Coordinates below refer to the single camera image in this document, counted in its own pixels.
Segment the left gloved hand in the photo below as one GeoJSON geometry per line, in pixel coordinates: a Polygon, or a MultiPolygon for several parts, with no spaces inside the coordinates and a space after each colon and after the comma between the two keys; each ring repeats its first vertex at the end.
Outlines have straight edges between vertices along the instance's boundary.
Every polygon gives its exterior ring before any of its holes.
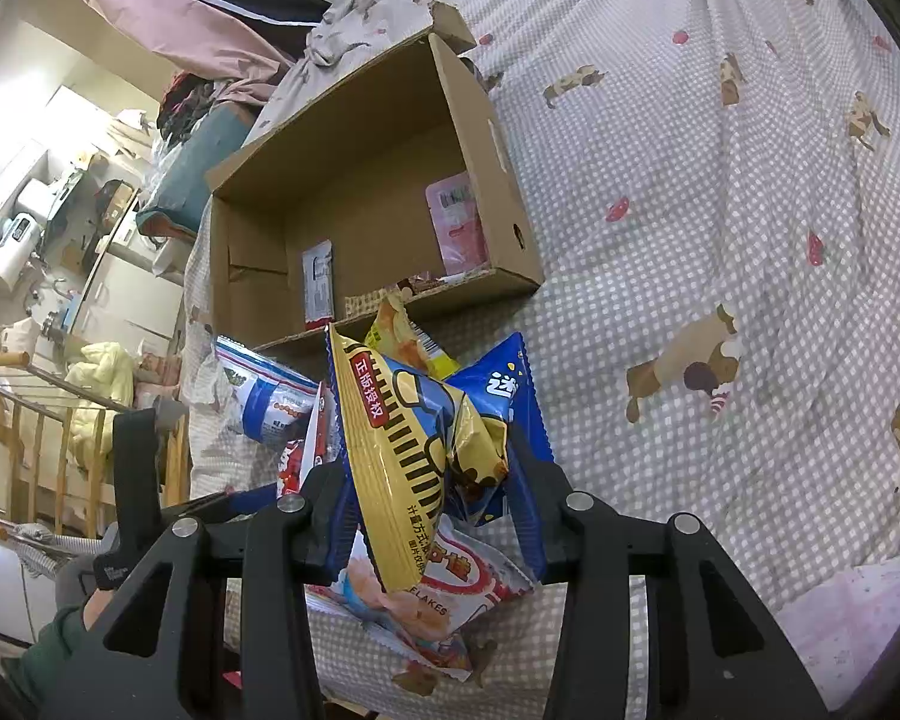
{"type": "Polygon", "coordinates": [[[55,603],[58,611],[82,606],[97,590],[94,559],[110,551],[118,541],[118,525],[112,523],[102,539],[64,562],[55,575],[55,603]]]}

